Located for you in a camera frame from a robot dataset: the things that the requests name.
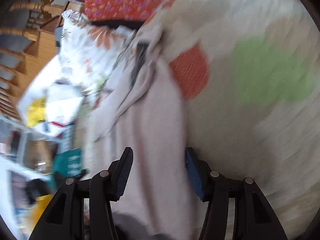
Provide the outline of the white paper bag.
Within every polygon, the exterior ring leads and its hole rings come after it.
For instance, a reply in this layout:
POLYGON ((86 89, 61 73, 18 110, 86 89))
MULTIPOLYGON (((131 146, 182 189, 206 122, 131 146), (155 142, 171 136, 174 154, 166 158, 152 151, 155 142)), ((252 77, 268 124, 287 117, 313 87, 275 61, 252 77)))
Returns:
POLYGON ((59 57, 54 56, 20 97, 16 108, 25 124, 25 111, 35 99, 46 96, 46 120, 32 127, 35 132, 48 137, 57 137, 76 118, 84 95, 80 88, 66 83, 57 83, 62 77, 59 57))

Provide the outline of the pale pink knit sweater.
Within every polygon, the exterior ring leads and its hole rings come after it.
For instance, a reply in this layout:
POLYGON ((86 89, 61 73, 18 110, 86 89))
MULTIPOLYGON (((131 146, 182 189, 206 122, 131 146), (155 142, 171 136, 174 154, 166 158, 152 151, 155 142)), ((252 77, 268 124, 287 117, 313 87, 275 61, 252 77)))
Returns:
POLYGON ((191 239, 195 214, 185 168, 184 101, 161 55, 161 26, 140 31, 105 83, 93 118, 96 174, 126 147, 133 165, 114 220, 134 239, 191 239))

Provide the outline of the wooden stair railing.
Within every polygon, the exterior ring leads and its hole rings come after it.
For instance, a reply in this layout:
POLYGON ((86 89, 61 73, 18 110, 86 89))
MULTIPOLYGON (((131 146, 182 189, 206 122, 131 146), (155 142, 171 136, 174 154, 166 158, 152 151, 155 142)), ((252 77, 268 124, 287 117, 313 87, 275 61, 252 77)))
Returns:
POLYGON ((17 103, 56 55, 55 29, 84 0, 1 0, 1 115, 20 120, 17 103))

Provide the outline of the cream heart pattern quilt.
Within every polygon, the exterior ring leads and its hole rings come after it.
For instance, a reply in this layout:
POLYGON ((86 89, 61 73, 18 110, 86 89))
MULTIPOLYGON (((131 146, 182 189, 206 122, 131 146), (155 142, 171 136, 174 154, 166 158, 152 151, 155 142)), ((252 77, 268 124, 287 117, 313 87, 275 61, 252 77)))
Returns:
POLYGON ((289 239, 319 209, 319 30, 299 0, 165 0, 163 55, 186 99, 187 146, 252 177, 289 239))

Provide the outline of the yellow plastic bag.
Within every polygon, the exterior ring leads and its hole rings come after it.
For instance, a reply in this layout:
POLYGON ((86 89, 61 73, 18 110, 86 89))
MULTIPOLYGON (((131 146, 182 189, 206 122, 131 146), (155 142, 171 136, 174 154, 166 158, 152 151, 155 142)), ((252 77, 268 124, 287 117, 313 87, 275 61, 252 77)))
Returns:
POLYGON ((27 127, 32 128, 46 120, 47 97, 43 96, 35 99, 25 111, 27 127))

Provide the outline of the white floral pillow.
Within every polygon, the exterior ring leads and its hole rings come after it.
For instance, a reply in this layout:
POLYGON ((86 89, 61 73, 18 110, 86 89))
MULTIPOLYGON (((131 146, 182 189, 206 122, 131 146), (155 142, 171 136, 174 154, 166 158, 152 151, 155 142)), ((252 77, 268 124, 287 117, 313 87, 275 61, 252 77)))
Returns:
POLYGON ((61 81, 84 97, 98 92, 116 70, 136 32, 125 26, 111 29, 93 25, 72 9, 62 13, 59 60, 61 81))

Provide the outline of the teal storage box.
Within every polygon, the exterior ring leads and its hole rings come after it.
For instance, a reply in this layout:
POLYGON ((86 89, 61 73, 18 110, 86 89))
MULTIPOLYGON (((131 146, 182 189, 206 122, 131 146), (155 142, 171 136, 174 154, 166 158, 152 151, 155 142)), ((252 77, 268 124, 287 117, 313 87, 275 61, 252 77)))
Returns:
POLYGON ((75 148, 57 154, 52 163, 51 180, 54 180, 54 173, 58 172, 63 177, 76 177, 82 171, 81 150, 75 148))

